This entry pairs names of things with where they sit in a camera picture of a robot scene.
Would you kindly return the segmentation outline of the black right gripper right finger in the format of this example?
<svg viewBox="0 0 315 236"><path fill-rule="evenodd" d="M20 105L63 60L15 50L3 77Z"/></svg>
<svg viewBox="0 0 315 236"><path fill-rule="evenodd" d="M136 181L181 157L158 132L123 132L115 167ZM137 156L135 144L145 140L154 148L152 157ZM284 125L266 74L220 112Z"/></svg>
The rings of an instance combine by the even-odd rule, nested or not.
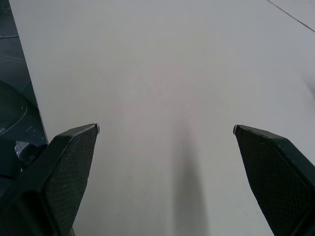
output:
<svg viewBox="0 0 315 236"><path fill-rule="evenodd" d="M315 167L287 138L233 128L250 188L276 236L315 234Z"/></svg>

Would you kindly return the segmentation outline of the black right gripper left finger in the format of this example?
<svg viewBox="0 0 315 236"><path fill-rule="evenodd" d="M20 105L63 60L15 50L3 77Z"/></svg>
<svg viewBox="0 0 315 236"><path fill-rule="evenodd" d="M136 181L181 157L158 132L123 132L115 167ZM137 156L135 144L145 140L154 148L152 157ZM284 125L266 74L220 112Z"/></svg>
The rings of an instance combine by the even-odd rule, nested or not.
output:
<svg viewBox="0 0 315 236"><path fill-rule="evenodd" d="M57 135L0 196L2 236L69 236L85 193L99 125Z"/></svg>

